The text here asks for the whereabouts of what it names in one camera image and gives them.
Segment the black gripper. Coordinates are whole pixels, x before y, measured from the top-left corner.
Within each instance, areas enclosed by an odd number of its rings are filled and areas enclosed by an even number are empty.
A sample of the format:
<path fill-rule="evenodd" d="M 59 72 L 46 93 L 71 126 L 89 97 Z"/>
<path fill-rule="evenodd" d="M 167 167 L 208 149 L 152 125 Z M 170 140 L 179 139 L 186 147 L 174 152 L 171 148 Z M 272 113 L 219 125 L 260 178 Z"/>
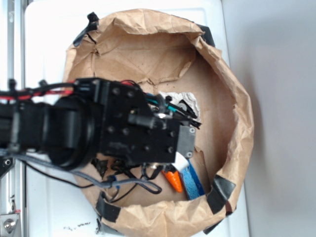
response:
<path fill-rule="evenodd" d="M 74 95 L 98 107 L 102 120 L 98 152 L 123 160 L 127 165 L 189 166 L 193 156 L 198 113 L 184 99 L 145 93 L 131 80 L 77 79 Z"/>

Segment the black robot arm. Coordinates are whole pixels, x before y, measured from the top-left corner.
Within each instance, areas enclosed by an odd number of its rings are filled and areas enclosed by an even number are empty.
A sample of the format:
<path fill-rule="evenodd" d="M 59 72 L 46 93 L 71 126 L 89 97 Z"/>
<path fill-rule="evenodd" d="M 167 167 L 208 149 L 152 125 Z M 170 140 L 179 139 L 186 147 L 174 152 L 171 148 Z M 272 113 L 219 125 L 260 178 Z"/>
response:
<path fill-rule="evenodd" d="M 196 130 L 192 109 L 170 96 L 145 93 L 130 80 L 77 79 L 0 94 L 0 146 L 11 154 L 47 154 L 67 170 L 98 154 L 127 166 L 175 164 L 191 158 Z"/>

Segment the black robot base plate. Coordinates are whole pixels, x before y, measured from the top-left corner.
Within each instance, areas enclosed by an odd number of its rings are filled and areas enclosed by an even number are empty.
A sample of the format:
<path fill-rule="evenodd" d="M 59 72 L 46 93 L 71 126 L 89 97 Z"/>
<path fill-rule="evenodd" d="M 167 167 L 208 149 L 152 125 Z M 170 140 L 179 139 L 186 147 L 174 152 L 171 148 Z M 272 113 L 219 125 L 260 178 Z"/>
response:
<path fill-rule="evenodd" d="M 15 165 L 14 158 L 6 149 L 0 150 L 0 179 L 2 179 Z"/>

